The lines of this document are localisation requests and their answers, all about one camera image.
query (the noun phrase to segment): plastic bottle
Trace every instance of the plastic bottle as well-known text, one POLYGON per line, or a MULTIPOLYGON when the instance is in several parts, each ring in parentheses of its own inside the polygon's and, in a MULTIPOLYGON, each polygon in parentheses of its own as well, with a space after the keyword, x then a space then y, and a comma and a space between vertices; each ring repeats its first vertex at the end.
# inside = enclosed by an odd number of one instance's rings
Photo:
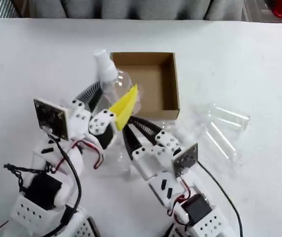
MULTIPOLYGON (((97 73, 101 81, 101 88, 106 99, 113 105, 133 86, 127 72, 117 69, 106 50, 94 54, 97 63, 97 73)), ((141 109, 138 95, 134 114, 141 109)))

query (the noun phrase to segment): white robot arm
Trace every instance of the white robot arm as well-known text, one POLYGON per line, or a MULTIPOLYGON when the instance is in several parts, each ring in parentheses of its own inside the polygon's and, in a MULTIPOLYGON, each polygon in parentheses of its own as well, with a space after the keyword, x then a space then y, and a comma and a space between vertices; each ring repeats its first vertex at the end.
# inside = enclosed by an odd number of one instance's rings
POLYGON ((99 236, 92 219, 78 207, 79 176, 84 170, 82 150, 98 153, 94 165, 97 169, 104 160, 104 150, 116 139, 117 125, 125 125, 132 113, 137 87, 125 95, 124 101, 119 100, 93 117, 92 111, 101 94, 98 82, 67 107, 34 100, 39 126, 46 135, 34 150, 31 168, 4 165, 19 178, 20 193, 0 236, 99 236), (132 93, 131 102, 127 97, 132 93), (129 104, 127 108, 123 106, 125 103, 129 104), (28 173, 24 179, 22 172, 28 173), (69 200, 76 187, 78 196, 71 204, 69 200))
POLYGON ((198 144, 182 147, 171 134, 147 120, 130 117, 151 143, 143 146, 127 125, 125 146, 133 165, 173 216, 175 224, 166 236, 235 237, 235 233, 199 177, 189 168, 198 163, 198 144))

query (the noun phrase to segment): white tabletop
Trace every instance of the white tabletop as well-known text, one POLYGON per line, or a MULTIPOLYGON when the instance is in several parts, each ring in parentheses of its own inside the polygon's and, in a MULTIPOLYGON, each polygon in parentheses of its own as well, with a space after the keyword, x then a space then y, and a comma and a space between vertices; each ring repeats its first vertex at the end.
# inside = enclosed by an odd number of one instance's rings
MULTIPOLYGON (((193 103, 216 101, 251 115, 239 140, 245 163, 238 174, 211 170, 238 208, 246 237, 282 236, 282 24, 242 22, 0 20, 0 224, 18 192, 2 166, 30 165, 41 137, 32 99, 73 99, 95 80, 96 48, 176 52, 182 114, 193 103)), ((170 220, 147 184, 98 172, 84 175, 81 205, 102 236, 160 236, 170 220)), ((225 197, 198 172, 238 233, 225 197)))

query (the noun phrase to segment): circuit board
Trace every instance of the circuit board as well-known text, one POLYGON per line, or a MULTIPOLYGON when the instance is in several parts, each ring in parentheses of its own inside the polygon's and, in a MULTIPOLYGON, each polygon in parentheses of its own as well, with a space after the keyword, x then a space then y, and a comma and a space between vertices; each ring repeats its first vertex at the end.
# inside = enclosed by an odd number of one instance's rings
POLYGON ((192 167, 198 161, 198 143, 184 152, 180 152, 173 161, 173 171, 175 178, 182 175, 182 171, 192 167))
POLYGON ((64 108, 51 105, 42 100, 34 99, 39 127, 51 134, 68 140, 67 115, 64 108))

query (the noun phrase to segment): open cardboard box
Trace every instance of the open cardboard box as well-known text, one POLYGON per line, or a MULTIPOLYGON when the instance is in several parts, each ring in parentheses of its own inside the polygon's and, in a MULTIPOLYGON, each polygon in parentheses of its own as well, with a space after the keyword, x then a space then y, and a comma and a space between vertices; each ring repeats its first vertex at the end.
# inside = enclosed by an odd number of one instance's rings
POLYGON ((174 53, 115 52, 117 68, 129 73, 141 88, 141 110, 145 119, 172 120, 179 114, 179 98, 174 53))

